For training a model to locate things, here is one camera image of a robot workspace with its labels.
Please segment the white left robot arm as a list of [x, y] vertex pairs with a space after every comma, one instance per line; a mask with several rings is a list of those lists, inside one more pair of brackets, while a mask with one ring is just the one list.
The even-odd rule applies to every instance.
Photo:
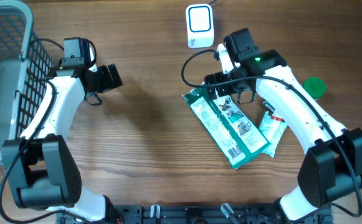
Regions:
[[9, 223], [17, 222], [2, 204], [8, 184], [18, 208], [44, 212], [28, 223], [51, 215], [58, 215], [60, 223], [121, 223], [120, 212], [107, 196], [82, 185], [66, 140], [79, 104], [122, 86], [122, 80], [114, 64], [96, 66], [97, 50], [91, 40], [64, 39], [62, 50], [64, 57], [44, 78], [29, 77], [46, 87], [44, 98], [20, 138], [2, 145], [6, 172], [0, 183], [0, 215]]

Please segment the large green 3M package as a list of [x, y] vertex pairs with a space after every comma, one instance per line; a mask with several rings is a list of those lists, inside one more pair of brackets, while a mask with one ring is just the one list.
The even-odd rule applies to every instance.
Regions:
[[269, 140], [240, 110], [231, 96], [214, 100], [202, 88], [193, 88], [183, 99], [213, 138], [233, 169], [255, 159], [270, 146]]

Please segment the yogurt bottle red label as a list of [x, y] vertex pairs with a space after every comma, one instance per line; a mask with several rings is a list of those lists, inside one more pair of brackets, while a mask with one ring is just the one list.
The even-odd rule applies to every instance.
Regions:
[[325, 82], [318, 77], [306, 79], [302, 87], [314, 100], [321, 98], [326, 92]]

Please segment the light teal snack pouch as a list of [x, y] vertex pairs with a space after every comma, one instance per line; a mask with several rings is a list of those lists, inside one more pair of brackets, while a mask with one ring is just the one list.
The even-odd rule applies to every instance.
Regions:
[[280, 142], [280, 139], [287, 128], [287, 123], [276, 121], [271, 119], [272, 115], [280, 116], [277, 112], [271, 113], [266, 111], [263, 115], [262, 121], [259, 125], [259, 130], [269, 141], [269, 145], [263, 150], [263, 153], [270, 157], [275, 157], [276, 148]]

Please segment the red chocolate bar packet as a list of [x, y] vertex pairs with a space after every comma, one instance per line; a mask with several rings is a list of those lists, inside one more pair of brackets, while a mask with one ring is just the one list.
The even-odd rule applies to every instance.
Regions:
[[276, 120], [276, 121], [280, 121], [280, 122], [284, 122], [283, 118], [280, 117], [280, 116], [277, 116], [276, 114], [272, 115], [271, 119]]

